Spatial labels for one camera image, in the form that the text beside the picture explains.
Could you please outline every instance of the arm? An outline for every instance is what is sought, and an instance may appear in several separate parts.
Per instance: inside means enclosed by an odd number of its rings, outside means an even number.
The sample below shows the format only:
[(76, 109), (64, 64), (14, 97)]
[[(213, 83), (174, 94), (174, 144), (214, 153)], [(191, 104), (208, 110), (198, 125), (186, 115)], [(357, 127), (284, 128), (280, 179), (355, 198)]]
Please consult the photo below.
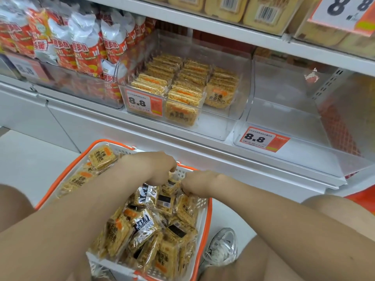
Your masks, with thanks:
[(65, 281), (116, 209), (142, 183), (166, 183), (175, 168), (175, 160), (162, 152), (124, 156), (82, 188), (3, 231), (3, 278)]
[(182, 186), (232, 208), (306, 281), (375, 280), (375, 242), (316, 210), (210, 171)]

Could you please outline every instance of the forearm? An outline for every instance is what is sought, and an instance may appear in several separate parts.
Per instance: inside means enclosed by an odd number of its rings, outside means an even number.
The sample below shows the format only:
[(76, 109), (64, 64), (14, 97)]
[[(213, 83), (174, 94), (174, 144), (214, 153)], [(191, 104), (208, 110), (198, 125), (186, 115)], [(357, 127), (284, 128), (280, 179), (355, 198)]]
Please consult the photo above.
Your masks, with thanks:
[(373, 280), (375, 243), (352, 228), (222, 174), (212, 185), (213, 198), (236, 211), (304, 280)]
[(15, 281), (66, 280), (107, 219), (147, 179), (119, 160), (82, 188), (0, 233), (2, 275)]

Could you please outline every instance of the white sneaker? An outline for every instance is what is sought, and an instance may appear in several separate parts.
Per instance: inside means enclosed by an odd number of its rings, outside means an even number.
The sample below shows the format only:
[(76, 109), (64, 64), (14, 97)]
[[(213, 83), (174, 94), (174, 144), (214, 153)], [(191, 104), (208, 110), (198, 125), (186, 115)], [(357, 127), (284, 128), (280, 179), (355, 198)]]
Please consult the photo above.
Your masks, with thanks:
[(231, 228), (223, 228), (212, 239), (203, 254), (199, 276), (207, 267), (225, 266), (237, 259), (237, 236)]

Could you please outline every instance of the floor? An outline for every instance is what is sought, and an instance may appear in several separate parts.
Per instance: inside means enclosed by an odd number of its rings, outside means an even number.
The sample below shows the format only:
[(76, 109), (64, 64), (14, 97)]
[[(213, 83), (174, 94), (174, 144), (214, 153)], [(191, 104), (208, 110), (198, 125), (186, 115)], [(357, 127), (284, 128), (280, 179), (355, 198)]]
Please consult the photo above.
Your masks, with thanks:
[[(33, 205), (79, 155), (13, 130), (1, 134), (0, 130), (0, 183), (19, 189)], [(209, 241), (223, 227), (231, 227), (236, 232), (239, 252), (255, 236), (241, 217), (214, 200)]]

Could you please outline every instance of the shopping basket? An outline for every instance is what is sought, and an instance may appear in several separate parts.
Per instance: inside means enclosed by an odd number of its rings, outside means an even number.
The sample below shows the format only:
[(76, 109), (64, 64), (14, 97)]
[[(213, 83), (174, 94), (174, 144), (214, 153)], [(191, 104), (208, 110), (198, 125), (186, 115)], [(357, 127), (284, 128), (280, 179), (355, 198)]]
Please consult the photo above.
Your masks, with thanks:
[[(45, 196), (36, 206), (36, 209), (40, 209), (43, 206), (46, 206), (51, 201), (57, 198), (57, 194), (61, 186), (66, 182), (84, 163), (88, 160), (88, 154), (91, 150), (99, 147), (101, 145), (107, 145), (112, 148), (115, 153), (123, 153), (123, 154), (134, 154), (138, 152), (143, 152), (135, 147), (129, 147), (124, 144), (101, 139), (93, 142), (86, 151), (84, 151), (79, 157), (77, 157), (64, 171), (63, 173), (55, 180), (55, 182), (51, 185)], [(187, 172), (191, 172), (196, 170), (195, 168), (188, 167), (186, 165), (182, 165), (177, 163), (177, 174), (180, 178), (184, 178)], [(181, 281), (195, 281), (198, 274), (198, 267), (201, 255), (203, 254), (207, 238), (210, 231), (210, 224), (211, 224), (211, 216), (212, 216), (212, 199), (198, 199), (197, 207), (199, 209), (198, 220), (196, 224), (196, 228), (198, 230), (198, 239), (197, 239), (197, 251), (195, 252), (194, 256), (192, 257), (188, 269), (184, 276), (179, 277)], [(158, 281), (158, 280), (165, 280), (163, 276), (160, 274), (159, 271), (155, 269), (150, 269), (147, 274), (141, 274), (138, 271), (134, 271), (128, 267), (125, 267), (121, 264), (115, 264), (112, 261), (103, 259), (99, 260), (96, 258), (95, 255), (87, 253), (89, 260), (92, 262), (98, 263), (102, 266), (105, 266), (108, 269), (114, 270), (120, 274), (127, 275), (130, 277), (139, 277), (146, 279), (148, 281)]]

